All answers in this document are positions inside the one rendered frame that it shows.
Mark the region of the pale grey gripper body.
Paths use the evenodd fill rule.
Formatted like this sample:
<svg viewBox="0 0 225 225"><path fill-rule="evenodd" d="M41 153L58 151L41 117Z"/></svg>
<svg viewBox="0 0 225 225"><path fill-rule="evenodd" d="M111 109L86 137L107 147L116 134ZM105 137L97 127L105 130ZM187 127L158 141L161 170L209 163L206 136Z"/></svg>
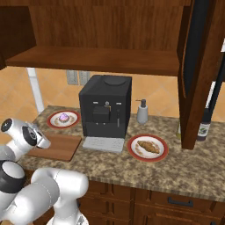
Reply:
<svg viewBox="0 0 225 225"><path fill-rule="evenodd" d="M36 133L37 147L41 149L48 149L51 145L51 141L41 132Z"/></svg>

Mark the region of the wooden cutting board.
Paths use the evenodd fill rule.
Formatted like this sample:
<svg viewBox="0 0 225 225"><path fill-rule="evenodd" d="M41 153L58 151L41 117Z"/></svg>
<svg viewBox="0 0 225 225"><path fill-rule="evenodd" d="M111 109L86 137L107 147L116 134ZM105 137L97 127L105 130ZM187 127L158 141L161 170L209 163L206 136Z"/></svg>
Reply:
<svg viewBox="0 0 225 225"><path fill-rule="evenodd" d="M48 149L32 149L28 153L29 156L69 162L82 140L80 135L65 135L46 132L45 136L51 141L51 146Z"/></svg>

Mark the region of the red rimmed plate with croissant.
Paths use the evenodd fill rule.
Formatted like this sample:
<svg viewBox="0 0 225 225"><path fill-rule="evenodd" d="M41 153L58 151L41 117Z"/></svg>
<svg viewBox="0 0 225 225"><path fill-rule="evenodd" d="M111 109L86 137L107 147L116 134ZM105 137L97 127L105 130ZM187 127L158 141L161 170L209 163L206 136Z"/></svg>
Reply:
<svg viewBox="0 0 225 225"><path fill-rule="evenodd" d="M151 153L137 144L138 141L153 142L159 149L160 153ZM131 156L143 162L159 162L167 157L169 148L166 142L160 137L152 134L138 134L129 139L127 149Z"/></svg>

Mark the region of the wooden base cabinet door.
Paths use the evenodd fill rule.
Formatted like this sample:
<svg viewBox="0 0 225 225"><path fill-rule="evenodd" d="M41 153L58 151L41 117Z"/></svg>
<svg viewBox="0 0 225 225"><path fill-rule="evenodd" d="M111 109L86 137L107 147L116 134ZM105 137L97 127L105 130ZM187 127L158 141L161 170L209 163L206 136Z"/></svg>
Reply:
<svg viewBox="0 0 225 225"><path fill-rule="evenodd" d="M134 204L133 225L225 225L225 217Z"/></svg>
<svg viewBox="0 0 225 225"><path fill-rule="evenodd" d="M83 197L78 205L90 225L132 225L131 201Z"/></svg>

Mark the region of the brown croissant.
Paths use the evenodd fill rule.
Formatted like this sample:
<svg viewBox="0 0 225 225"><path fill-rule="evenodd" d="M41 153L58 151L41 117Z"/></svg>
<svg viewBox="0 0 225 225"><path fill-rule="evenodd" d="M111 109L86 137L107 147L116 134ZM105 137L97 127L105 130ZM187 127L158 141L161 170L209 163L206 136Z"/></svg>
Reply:
<svg viewBox="0 0 225 225"><path fill-rule="evenodd" d="M160 153L160 149L153 142L138 141L137 144L148 152L156 154Z"/></svg>

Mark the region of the wooden cabinet door dark panel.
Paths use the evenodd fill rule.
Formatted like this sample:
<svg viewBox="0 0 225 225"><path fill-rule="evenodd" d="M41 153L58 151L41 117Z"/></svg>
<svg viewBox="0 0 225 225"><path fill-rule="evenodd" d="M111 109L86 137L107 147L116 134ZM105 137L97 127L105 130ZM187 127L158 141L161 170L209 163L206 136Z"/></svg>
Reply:
<svg viewBox="0 0 225 225"><path fill-rule="evenodd" d="M191 0L178 38L181 145L193 149L225 39L225 0Z"/></svg>

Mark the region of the pink frosted cupcake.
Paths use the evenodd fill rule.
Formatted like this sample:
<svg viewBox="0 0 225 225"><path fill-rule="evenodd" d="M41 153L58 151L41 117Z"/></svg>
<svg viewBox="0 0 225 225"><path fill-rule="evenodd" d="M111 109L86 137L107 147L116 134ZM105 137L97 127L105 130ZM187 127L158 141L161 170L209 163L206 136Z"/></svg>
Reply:
<svg viewBox="0 0 225 225"><path fill-rule="evenodd" d="M59 121L62 122L62 123L65 123L69 120L69 116L68 114L66 113L61 113L60 116L59 116Z"/></svg>

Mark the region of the red rimmed plate with cupcake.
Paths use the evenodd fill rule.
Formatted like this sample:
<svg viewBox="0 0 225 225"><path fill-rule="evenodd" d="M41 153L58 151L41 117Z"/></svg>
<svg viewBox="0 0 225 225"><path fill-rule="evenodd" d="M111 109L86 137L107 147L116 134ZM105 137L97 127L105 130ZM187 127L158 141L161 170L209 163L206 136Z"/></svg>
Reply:
<svg viewBox="0 0 225 225"><path fill-rule="evenodd" d="M59 116L61 113L66 113L69 116L69 120L65 123L62 123L59 121ZM47 118L47 125L52 128L69 128L73 127L75 124L77 124L80 120L80 114L76 111L58 111L52 113Z"/></svg>

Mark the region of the black coffee machine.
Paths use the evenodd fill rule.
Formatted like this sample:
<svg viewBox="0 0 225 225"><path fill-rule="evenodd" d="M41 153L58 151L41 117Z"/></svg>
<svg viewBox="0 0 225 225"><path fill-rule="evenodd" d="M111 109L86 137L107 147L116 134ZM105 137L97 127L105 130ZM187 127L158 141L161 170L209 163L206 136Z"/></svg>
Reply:
<svg viewBox="0 0 225 225"><path fill-rule="evenodd" d="M79 93L84 149L121 153L131 111L131 76L95 75Z"/></svg>

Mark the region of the narrow wooden drawer front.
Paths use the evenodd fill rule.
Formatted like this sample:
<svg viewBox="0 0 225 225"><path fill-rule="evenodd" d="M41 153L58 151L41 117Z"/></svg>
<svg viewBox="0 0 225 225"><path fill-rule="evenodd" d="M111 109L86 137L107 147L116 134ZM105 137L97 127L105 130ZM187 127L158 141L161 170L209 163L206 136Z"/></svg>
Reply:
<svg viewBox="0 0 225 225"><path fill-rule="evenodd" d="M134 198L134 188L124 185L114 185L90 181L86 196L130 201Z"/></svg>

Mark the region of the grey soap dispenser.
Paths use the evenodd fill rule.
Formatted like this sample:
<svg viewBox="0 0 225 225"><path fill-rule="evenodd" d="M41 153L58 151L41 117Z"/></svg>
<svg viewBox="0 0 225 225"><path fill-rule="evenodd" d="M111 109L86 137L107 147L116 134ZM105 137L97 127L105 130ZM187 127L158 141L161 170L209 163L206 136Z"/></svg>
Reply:
<svg viewBox="0 0 225 225"><path fill-rule="evenodd" d="M137 121L140 124L145 124L148 121L148 106L146 105L146 99L140 99L141 104L137 109Z"/></svg>

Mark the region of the dark wine bottle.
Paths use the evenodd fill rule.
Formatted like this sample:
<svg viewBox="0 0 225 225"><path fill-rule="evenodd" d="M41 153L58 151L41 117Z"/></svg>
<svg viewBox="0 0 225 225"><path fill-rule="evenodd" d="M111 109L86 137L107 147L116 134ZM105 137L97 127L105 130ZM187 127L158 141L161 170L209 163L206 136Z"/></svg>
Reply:
<svg viewBox="0 0 225 225"><path fill-rule="evenodd" d="M198 141L204 141L207 138L207 133L209 131L210 124L211 124L210 112L208 108L205 108L197 136Z"/></svg>

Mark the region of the wide wooden drawer front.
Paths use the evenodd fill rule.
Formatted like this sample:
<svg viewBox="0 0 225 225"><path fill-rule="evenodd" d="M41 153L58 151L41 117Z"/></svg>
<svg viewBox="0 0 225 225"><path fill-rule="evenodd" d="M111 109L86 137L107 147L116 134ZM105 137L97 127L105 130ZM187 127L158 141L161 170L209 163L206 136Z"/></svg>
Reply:
<svg viewBox="0 0 225 225"><path fill-rule="evenodd" d="M179 205L169 204L167 200L168 197L172 197L173 200L183 202L192 200L193 207L182 207ZM174 208L183 210L185 212L194 212L197 214L206 214L209 216L223 217L225 215L225 202L198 199L166 192L156 192L136 188L135 202L146 206L153 205L156 207Z"/></svg>

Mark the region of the white window frame post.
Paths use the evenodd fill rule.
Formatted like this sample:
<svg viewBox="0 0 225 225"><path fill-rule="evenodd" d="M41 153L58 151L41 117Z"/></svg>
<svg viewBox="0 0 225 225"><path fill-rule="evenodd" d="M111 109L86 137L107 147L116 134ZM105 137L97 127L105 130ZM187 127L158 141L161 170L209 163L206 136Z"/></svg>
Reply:
<svg viewBox="0 0 225 225"><path fill-rule="evenodd" d="M29 77L30 85L33 92L33 97L35 101L35 105L37 108L38 114L41 114L44 111L44 104L41 96L39 80L36 74L35 68L27 68L27 74Z"/></svg>

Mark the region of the grey wall outlet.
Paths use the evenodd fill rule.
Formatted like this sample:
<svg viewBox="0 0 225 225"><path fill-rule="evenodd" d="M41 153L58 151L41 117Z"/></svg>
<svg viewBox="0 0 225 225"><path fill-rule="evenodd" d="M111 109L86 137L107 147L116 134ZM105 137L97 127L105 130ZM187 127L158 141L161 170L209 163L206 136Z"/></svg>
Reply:
<svg viewBox="0 0 225 225"><path fill-rule="evenodd" d="M66 70L68 85L78 85L78 73L76 70Z"/></svg>
<svg viewBox="0 0 225 225"><path fill-rule="evenodd" d="M79 71L79 81L81 85L86 85L89 81L91 73L89 71Z"/></svg>

